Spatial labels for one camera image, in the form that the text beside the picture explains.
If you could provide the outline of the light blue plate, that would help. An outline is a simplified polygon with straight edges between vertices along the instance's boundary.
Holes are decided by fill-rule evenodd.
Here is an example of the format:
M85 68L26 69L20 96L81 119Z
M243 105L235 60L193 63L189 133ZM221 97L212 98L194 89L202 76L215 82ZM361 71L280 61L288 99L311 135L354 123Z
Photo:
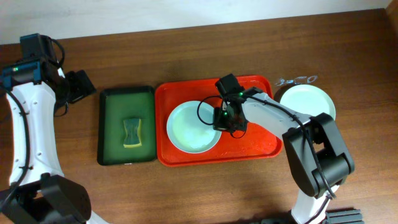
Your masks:
M178 105L167 120L167 135L180 151L201 154L209 151L221 138L212 127L214 108L207 103L187 101Z
M336 119L336 108L333 100L322 89L306 84L286 85L274 95L280 104L303 114L317 116L321 113Z

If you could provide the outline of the yellow green sponge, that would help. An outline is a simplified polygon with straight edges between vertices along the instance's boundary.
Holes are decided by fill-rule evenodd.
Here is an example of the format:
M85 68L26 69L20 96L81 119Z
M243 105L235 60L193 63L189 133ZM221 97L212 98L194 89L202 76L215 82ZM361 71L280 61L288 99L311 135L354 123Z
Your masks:
M142 146L141 141L141 119L131 118L123 121L125 138L123 146L126 148L134 148Z

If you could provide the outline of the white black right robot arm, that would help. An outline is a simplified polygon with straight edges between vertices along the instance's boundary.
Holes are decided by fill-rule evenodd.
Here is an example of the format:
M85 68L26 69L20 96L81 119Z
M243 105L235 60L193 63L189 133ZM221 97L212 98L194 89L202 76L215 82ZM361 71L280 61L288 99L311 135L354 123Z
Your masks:
M274 101L267 93L241 85L216 88L221 106L213 128L234 133L254 123L281 139L299 193L290 210L294 223L321 223L335 192L354 171L354 160L328 114L311 116Z

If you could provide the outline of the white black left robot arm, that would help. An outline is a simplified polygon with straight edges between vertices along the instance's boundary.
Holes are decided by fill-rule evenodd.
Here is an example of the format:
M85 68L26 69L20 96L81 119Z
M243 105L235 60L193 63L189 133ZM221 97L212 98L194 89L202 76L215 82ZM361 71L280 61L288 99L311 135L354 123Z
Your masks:
M65 178L57 156L53 112L62 71L39 59L6 67L2 87L12 113L14 161L1 213L13 223L104 223L86 189Z

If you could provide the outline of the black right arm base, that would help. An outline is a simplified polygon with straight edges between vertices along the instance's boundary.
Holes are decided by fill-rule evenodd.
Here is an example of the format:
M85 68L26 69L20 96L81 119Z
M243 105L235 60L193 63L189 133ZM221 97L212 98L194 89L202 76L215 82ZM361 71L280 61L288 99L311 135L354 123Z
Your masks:
M349 209L326 212L321 224L365 224L363 215L359 209ZM255 224L293 224L292 218L270 218L261 221L250 222Z

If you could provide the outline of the red plastic tray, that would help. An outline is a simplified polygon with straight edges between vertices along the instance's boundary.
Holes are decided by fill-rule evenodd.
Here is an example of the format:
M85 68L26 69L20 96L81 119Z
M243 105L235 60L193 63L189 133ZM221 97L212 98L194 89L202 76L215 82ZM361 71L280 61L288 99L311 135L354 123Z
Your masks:
M181 167L217 162L243 161L275 157L283 143L262 127L249 123L245 134L234 136L222 133L218 143L209 151L190 154L179 150L167 135L167 120L171 112L186 101L200 101L207 96L217 95L216 78L168 82L155 90L155 128L157 157L165 166Z

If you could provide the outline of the black tray with green water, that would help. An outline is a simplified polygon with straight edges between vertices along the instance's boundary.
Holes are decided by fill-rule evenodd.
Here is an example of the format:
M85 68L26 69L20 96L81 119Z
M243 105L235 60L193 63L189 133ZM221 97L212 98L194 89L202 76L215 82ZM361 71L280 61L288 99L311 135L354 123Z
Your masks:
M141 145L124 147L124 121L140 119ZM154 88L135 86L105 89L99 96L97 162L102 166L157 159Z

